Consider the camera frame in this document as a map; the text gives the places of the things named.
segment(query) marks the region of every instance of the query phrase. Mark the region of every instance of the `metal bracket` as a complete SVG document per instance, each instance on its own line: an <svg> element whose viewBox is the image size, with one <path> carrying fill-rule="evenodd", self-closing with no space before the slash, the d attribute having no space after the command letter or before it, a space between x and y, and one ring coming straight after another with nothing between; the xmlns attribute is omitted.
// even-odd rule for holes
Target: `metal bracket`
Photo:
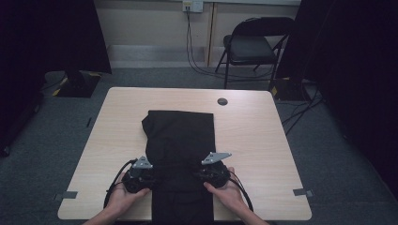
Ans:
<svg viewBox="0 0 398 225"><path fill-rule="evenodd" d="M208 154L208 156L202 160L202 165L213 164L215 162L221 161L222 159L231 157L231 153L212 153Z"/></svg>
<svg viewBox="0 0 398 225"><path fill-rule="evenodd" d="M134 169L152 169L153 165L150 164L148 159L144 156L140 157L133 165Z"/></svg>

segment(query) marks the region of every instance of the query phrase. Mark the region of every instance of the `black cloth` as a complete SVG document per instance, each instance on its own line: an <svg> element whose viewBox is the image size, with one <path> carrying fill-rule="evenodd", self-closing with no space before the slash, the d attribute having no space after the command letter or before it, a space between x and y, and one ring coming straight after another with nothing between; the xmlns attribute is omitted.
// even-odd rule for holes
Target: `black cloth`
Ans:
<svg viewBox="0 0 398 225"><path fill-rule="evenodd" d="M149 111L143 128L147 159L161 180L152 190L152 222L212 223L212 194L192 172L210 152L216 152L213 114Z"/></svg>

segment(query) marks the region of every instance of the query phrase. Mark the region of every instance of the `black backdrop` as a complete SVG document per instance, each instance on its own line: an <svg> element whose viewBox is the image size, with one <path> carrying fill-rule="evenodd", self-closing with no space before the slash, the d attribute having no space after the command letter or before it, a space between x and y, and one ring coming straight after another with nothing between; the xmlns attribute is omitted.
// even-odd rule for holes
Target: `black backdrop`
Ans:
<svg viewBox="0 0 398 225"><path fill-rule="evenodd" d="M48 71L111 73L92 0L0 3L0 147L44 84Z"/></svg>
<svg viewBox="0 0 398 225"><path fill-rule="evenodd" d="M398 3L302 0L277 77L318 82L348 139L398 198Z"/></svg>

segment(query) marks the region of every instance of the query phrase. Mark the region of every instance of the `wire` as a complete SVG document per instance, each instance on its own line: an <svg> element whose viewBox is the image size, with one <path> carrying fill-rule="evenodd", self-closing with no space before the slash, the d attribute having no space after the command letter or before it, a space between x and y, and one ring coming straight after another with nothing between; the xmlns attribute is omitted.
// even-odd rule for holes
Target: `wire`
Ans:
<svg viewBox="0 0 398 225"><path fill-rule="evenodd" d="M114 188L116 185L123 183L122 182L116 182L117 178L119 178L120 174L123 172L123 170L129 165L129 164L133 164L134 162L136 162L137 159L135 160L130 160L128 162L126 162L126 164L123 165L123 167L120 169L120 171L117 173L117 176L114 179L114 182L112 182L112 184L109 186L109 189L106 190L106 196L105 196L105 200L103 201L103 208L106 207L106 205L108 204L109 198L111 197L112 192L114 191Z"/></svg>
<svg viewBox="0 0 398 225"><path fill-rule="evenodd" d="M223 176L223 174L220 173L220 172L218 172L218 171L213 171L213 170L209 170L209 171L212 172L212 173L216 173L217 175ZM232 179L232 178L228 178L228 180L231 181L233 184L235 184L235 185L240 189L240 191L242 192L243 196L244 196L245 199L246 199L246 203L248 204L249 209L252 210L252 212L254 212L254 211L253 211L252 201L250 200L249 195L248 195L248 193L246 192L245 188L243 187L242 183L240 182L239 178L238 178L237 175L234 174L233 172L231 172L231 171L228 171L228 172L230 172L231 174L233 174L233 175L235 176L235 178L237 179L237 181L234 180L234 179Z"/></svg>
<svg viewBox="0 0 398 225"><path fill-rule="evenodd" d="M310 103L308 103L307 107L306 107L304 110L302 110L302 111L300 111L300 112L297 112L297 113L294 113L294 112L299 108L300 105L298 105L298 106L296 107L296 109L292 112L292 115L291 115L289 118L287 118L286 120L282 121L282 124L285 125L285 123L289 122L292 118L298 116L298 119L297 119L297 120L293 123L293 125L285 132L285 135L286 135L286 136L289 134L289 132L290 132L290 131L292 130L292 128L296 125L296 123L299 121L299 119L300 119L307 111L309 111L309 110L312 109L313 107L315 107L315 106L319 105L321 102L323 102L323 98L321 98L318 102L316 102L316 103L313 105L313 103L314 103L314 101L315 101L315 99L316 99L316 95L318 94L318 91L319 91L319 87L316 87L316 91L315 91L315 93L314 93L313 98L311 99Z"/></svg>
<svg viewBox="0 0 398 225"><path fill-rule="evenodd" d="M188 56L188 63L190 64L191 68L197 73L200 73L200 74L203 74L203 75L207 75L207 76L211 76L211 77L215 77L215 78L218 78L218 79L224 79L224 77L220 77L220 74L218 74L218 73L213 73L213 72L210 72L210 71L206 71L206 70L204 70L204 69L202 69L202 68L197 66L197 64L196 64L196 62L194 60L194 57L193 57L190 8L189 7L185 7L185 9L186 9L186 14L187 14L187 19L188 19L188 30L187 30L187 56ZM237 76L237 75L231 75L231 74L228 74L228 76L229 77L235 77L235 78L241 78L241 79L253 79L255 81L256 79L260 79L260 78L263 78L263 77L270 76L271 73L272 73L271 72L272 69L273 69L273 66L265 74L260 75L260 76L254 76L254 77L243 77L243 76Z"/></svg>
<svg viewBox="0 0 398 225"><path fill-rule="evenodd" d="M278 104L278 105L291 105L291 106L302 106L302 105L305 105L307 103L304 102L304 103L301 103L301 104L297 105L297 104L288 103L288 102L275 102L275 104Z"/></svg>
<svg viewBox="0 0 398 225"><path fill-rule="evenodd" d="M306 84L309 84L309 85L315 84L315 85L316 85L316 92L320 92L320 86L322 85L322 83L321 83L321 84L317 84L316 82L307 82ZM301 88L301 95L304 96L304 89L303 89L303 88ZM318 112L318 111L314 110L313 108L311 108L311 111L314 112L314 113L316 113L316 114L318 114L318 115L320 115L320 116L322 116L323 118L329 119L328 116L325 116L323 113Z"/></svg>

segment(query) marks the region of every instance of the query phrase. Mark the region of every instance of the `table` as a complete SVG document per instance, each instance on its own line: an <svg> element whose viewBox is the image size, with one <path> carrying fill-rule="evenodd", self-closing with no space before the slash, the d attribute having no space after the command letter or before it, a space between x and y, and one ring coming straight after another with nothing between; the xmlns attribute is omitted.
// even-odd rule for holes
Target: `table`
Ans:
<svg viewBox="0 0 398 225"><path fill-rule="evenodd" d="M228 100L219 105L218 99ZM61 219L88 219L103 205L106 189L130 159L145 154L141 121L148 110L213 113L218 152L232 153L223 162L234 166L254 212L266 220L307 220L312 216L285 138L273 98L266 91L114 87L100 109L68 191ZM150 220L151 194L121 219ZM238 219L214 199L215 220Z"/></svg>

